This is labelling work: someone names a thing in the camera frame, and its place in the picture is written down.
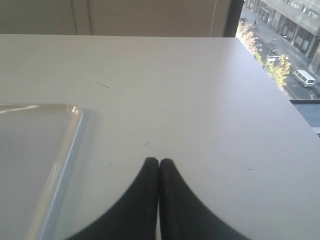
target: building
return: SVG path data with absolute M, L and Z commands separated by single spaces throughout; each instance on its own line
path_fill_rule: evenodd
M 311 59 L 309 69 L 320 75 L 320 1 L 247 0 L 255 12 L 300 52 Z

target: parked car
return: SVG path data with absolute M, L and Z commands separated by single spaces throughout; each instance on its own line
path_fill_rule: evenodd
M 305 70 L 295 70 L 292 75 L 298 83 L 304 87 L 312 87 L 316 82 L 316 80 Z

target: white desk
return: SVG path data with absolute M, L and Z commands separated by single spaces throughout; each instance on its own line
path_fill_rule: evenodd
M 0 53 L 0 103 L 89 113 L 54 239 L 112 206 L 148 156 L 249 238 L 319 238 L 320 140 L 237 39 L 0 35 Z

